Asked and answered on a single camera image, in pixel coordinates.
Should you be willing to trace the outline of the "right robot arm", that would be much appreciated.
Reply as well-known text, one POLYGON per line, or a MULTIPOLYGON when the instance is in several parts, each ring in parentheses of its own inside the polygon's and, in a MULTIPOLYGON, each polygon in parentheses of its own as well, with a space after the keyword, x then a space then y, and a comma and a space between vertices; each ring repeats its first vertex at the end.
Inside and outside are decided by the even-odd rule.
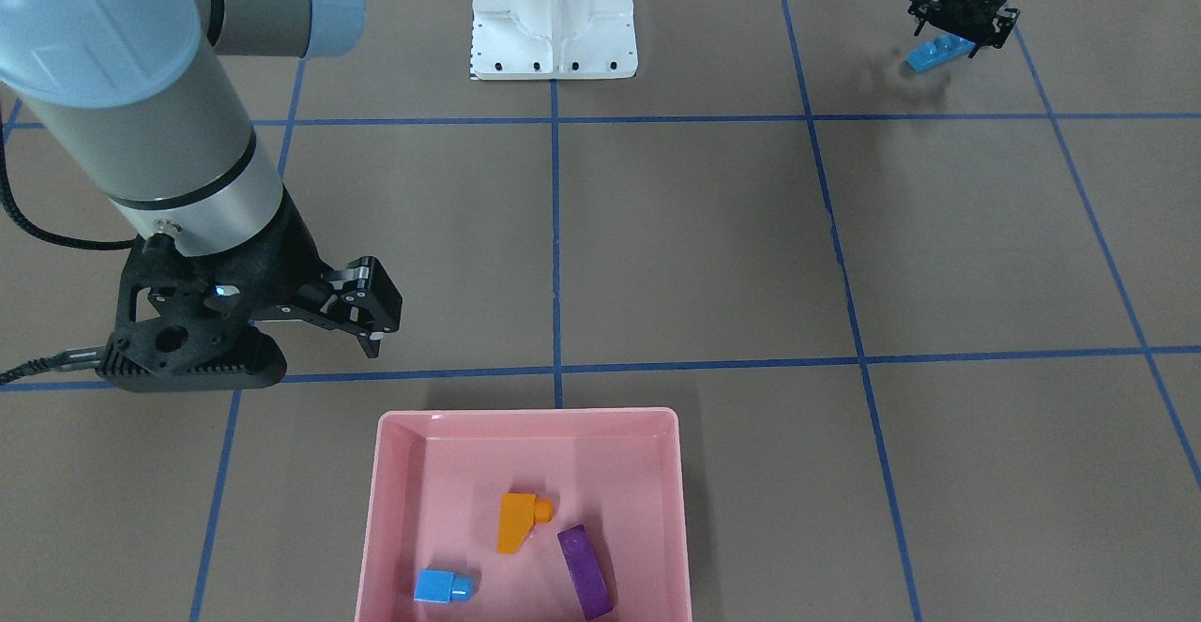
POLYGON ((380 354, 404 298, 380 261, 321 258, 222 56, 343 56, 366 0, 2 0, 2 84, 136 232, 80 240, 2 207, 56 246, 123 250, 101 347, 24 361, 2 383, 91 370, 129 391, 246 390, 287 371, 265 319, 297 319, 380 354))

